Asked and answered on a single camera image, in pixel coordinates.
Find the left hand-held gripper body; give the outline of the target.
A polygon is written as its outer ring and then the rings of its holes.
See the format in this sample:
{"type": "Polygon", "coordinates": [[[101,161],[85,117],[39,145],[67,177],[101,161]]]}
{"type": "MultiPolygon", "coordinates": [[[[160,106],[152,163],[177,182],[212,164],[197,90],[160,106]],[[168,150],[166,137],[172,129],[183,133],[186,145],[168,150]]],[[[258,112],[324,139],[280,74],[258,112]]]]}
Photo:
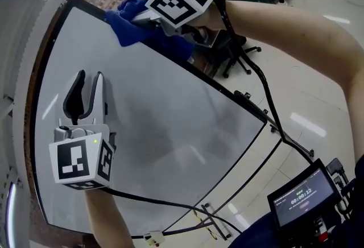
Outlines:
{"type": "Polygon", "coordinates": [[[55,182],[79,191],[109,187],[115,153],[110,136],[106,124],[55,128],[49,144],[55,182]]]}

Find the person's right hand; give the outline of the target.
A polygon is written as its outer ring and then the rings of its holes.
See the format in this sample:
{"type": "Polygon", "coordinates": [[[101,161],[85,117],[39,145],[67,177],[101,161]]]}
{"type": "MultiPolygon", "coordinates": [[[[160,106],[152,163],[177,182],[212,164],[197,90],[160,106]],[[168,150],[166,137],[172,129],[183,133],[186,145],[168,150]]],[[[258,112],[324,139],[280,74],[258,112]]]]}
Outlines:
{"type": "Polygon", "coordinates": [[[212,31],[225,30],[221,13],[215,2],[212,2],[207,10],[187,23],[192,27],[206,27],[212,31]]]}

